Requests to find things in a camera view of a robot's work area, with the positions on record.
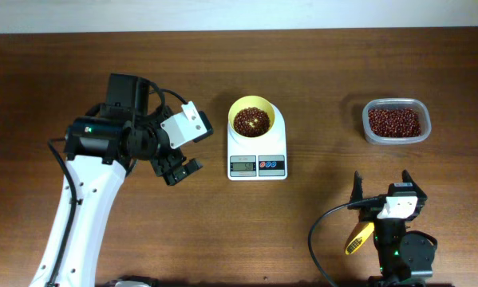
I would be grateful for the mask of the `yellow measuring scoop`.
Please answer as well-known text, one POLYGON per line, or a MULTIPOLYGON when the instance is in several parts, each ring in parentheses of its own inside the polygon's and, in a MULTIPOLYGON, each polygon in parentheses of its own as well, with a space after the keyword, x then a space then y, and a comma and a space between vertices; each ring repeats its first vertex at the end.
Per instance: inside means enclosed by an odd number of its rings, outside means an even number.
POLYGON ((358 251, 374 232, 373 222, 359 222, 347 238, 344 252, 351 255, 358 251))

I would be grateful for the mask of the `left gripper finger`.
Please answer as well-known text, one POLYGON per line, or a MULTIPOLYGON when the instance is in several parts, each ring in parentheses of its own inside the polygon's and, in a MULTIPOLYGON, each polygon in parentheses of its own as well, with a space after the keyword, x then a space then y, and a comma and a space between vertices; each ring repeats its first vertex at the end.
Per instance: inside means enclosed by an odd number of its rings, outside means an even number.
POLYGON ((203 164, 196 158, 190 159, 185 165, 184 168, 186 172, 196 172, 203 167, 203 164))
POLYGON ((190 172, 188 171, 188 169, 185 166, 180 166, 175 168, 174 170, 164 173, 163 178, 168 186, 174 186, 184 180, 189 175, 190 172))

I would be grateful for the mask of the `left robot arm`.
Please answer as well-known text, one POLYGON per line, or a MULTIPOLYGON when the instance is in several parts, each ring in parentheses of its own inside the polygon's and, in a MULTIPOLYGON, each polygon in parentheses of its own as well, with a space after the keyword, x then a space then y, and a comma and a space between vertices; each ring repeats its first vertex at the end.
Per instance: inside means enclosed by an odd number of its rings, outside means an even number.
POLYGON ((174 186, 202 168, 181 148, 213 133, 205 112, 180 99, 174 113, 170 92, 143 77, 113 73, 105 102, 78 117, 49 149, 64 181, 48 243, 33 286, 93 286, 101 243, 114 199, 136 164, 148 162, 174 186))

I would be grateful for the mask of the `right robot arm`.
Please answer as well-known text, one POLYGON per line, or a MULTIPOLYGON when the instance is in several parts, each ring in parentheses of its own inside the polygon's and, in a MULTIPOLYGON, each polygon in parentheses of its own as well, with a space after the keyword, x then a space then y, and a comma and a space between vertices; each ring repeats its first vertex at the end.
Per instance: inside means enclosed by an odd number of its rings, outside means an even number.
POLYGON ((354 174, 348 208, 359 211, 358 224, 348 237, 344 252, 355 253, 373 237, 381 275, 370 277, 369 286, 425 286, 433 275, 438 241, 407 227, 422 212, 427 199, 407 171, 401 173, 399 183, 389 185, 386 194, 365 199, 362 177, 354 174))

